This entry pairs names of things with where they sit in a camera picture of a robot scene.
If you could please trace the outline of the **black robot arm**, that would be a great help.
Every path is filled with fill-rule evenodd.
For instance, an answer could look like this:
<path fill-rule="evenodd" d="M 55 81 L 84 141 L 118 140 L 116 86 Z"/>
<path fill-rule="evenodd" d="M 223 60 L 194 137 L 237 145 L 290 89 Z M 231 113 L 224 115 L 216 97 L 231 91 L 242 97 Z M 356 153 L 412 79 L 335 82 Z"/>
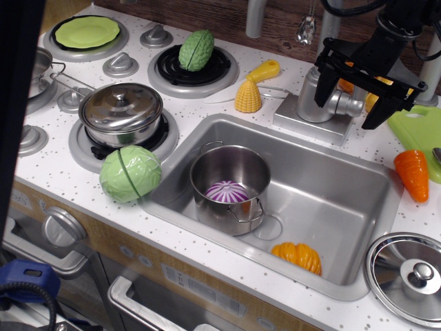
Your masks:
<path fill-rule="evenodd" d="M 322 2 L 336 17 L 354 17 L 377 10 L 377 28 L 364 43 L 327 37 L 315 65 L 320 73 L 314 100 L 324 107 L 339 79 L 344 79 L 378 100 L 362 128 L 373 130 L 395 112 L 410 110 L 417 96 L 426 92 L 418 78 L 400 60 L 408 43 L 416 44 L 425 26 L 440 32 L 439 1 L 374 1 L 357 8 L 340 9 Z"/>

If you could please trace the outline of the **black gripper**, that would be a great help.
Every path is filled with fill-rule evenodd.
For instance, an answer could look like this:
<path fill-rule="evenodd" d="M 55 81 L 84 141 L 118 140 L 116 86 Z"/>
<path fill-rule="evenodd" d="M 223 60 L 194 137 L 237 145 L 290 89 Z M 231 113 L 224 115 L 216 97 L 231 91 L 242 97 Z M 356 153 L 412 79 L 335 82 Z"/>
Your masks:
<path fill-rule="evenodd" d="M 407 40 L 400 35 L 376 28 L 364 43 L 355 43 L 327 37 L 323 51 L 316 59 L 320 73 L 314 101 L 324 106 L 334 93 L 339 79 L 379 96 L 367 115 L 362 129 L 374 130 L 396 111 L 425 92 L 427 84 L 412 73 L 400 60 Z M 379 81 L 376 77 L 392 80 L 393 84 Z"/>

